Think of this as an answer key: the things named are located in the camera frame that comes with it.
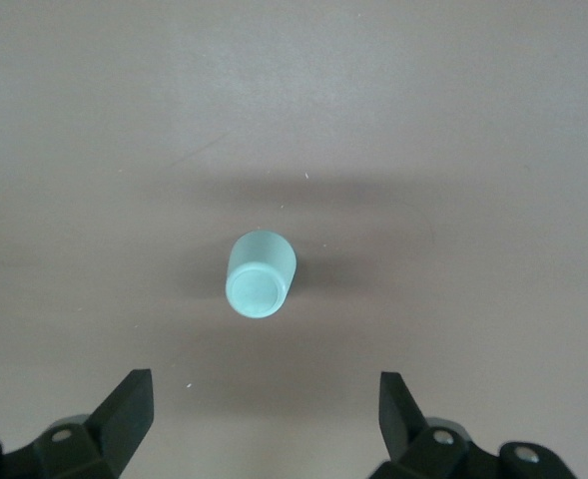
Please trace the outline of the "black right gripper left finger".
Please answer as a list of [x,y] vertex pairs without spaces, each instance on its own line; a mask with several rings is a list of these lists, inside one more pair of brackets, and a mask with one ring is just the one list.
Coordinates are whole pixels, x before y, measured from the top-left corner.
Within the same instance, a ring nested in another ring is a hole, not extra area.
[[5,452],[0,478],[118,478],[154,421],[153,376],[134,369],[90,414],[60,419]]

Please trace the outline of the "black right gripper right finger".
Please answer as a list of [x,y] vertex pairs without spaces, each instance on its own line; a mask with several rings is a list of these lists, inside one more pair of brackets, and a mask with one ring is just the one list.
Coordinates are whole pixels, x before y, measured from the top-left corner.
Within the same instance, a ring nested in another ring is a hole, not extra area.
[[382,372],[378,424],[389,459],[373,478],[571,478],[573,471],[552,450],[507,442],[490,454],[461,425],[422,414],[402,376]]

